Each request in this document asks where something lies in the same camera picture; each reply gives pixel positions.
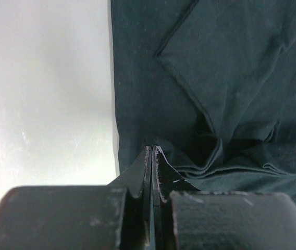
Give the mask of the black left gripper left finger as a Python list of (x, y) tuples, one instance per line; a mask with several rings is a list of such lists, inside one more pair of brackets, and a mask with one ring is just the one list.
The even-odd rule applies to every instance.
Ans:
[(145, 249), (150, 147), (108, 185), (18, 186), (0, 201), (0, 249)]

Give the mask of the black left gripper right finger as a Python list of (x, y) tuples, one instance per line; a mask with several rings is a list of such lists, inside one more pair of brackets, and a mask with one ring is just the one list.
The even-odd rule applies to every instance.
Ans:
[(296, 249), (296, 205), (283, 193), (203, 192), (154, 146), (156, 249)]

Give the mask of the black t-shirt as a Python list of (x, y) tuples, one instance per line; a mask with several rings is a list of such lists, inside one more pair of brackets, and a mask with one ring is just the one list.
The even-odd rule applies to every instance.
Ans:
[(119, 169), (296, 203), (296, 1), (111, 1)]

